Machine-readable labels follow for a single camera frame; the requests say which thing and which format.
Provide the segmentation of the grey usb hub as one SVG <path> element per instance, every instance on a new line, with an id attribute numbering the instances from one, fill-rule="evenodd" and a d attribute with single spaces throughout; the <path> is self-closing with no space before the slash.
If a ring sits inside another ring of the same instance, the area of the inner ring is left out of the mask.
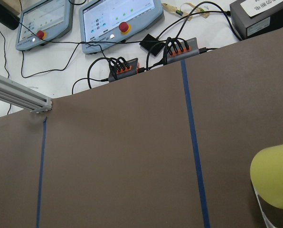
<path id="1" fill-rule="evenodd" d="M 108 82 L 114 82 L 138 73 L 139 61 L 138 58 L 125 60 L 123 57 L 111 58 L 109 61 L 110 74 Z"/>
<path id="2" fill-rule="evenodd" d="M 199 55 L 197 38 L 179 40 L 167 49 L 166 64 L 177 62 L 189 57 Z"/>

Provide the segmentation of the black box with label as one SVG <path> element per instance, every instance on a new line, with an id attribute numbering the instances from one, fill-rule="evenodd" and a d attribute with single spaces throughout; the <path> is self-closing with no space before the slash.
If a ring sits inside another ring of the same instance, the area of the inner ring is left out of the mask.
<path id="1" fill-rule="evenodd" d="M 242 39 L 283 27 L 283 0 L 236 0 L 230 4 L 230 13 Z"/>

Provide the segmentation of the grey USB hub left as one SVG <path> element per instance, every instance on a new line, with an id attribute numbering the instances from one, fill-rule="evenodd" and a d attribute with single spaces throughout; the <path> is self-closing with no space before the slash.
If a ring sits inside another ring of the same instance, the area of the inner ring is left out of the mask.
<path id="1" fill-rule="evenodd" d="M 138 73 L 139 61 L 138 58 L 125 60 L 123 57 L 111 58 L 109 61 L 110 74 L 108 82 L 114 82 Z"/>

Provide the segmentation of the small black box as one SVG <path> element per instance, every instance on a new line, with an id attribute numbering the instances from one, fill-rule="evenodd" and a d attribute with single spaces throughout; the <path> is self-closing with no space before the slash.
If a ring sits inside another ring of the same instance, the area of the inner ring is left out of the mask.
<path id="1" fill-rule="evenodd" d="M 165 47 L 165 43 L 159 41 L 157 38 L 153 37 L 150 34 L 147 34 L 139 45 L 147 52 L 150 52 L 151 55 L 156 57 Z"/>

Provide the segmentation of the black water bottle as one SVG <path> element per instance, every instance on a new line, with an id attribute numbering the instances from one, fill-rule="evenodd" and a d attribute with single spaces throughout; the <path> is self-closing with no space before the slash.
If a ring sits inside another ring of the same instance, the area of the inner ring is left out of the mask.
<path id="1" fill-rule="evenodd" d="M 0 3 L 0 23 L 11 30 L 19 26 L 20 18 Z"/>

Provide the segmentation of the grey USB hub right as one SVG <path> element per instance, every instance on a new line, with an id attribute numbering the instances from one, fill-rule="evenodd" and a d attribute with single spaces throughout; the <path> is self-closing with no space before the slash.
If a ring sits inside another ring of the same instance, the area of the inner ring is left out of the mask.
<path id="1" fill-rule="evenodd" d="M 167 49 L 166 64 L 177 62 L 189 57 L 199 55 L 197 38 L 179 40 Z"/>

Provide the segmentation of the yellow plastic cup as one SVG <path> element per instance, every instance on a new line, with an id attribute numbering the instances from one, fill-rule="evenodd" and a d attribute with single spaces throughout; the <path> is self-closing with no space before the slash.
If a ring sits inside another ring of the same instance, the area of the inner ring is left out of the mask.
<path id="1" fill-rule="evenodd" d="M 283 209 L 283 144 L 258 152 L 251 162 L 250 177 L 264 201 Z"/>

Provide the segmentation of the aluminium frame post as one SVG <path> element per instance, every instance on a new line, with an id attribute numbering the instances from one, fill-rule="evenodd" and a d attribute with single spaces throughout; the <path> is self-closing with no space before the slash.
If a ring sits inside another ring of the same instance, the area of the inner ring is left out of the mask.
<path id="1" fill-rule="evenodd" d="M 34 113 L 52 109 L 52 99 L 0 75 L 0 100 Z"/>

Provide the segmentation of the blue teach pendant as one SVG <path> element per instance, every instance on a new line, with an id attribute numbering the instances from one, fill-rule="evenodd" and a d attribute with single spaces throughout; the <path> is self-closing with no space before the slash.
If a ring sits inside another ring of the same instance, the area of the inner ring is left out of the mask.
<path id="1" fill-rule="evenodd" d="M 92 0 L 79 10 L 82 52 L 107 49 L 163 17 L 160 0 Z"/>
<path id="2" fill-rule="evenodd" d="M 67 0 L 41 0 L 23 10 L 15 48 L 31 50 L 72 29 L 74 6 Z"/>

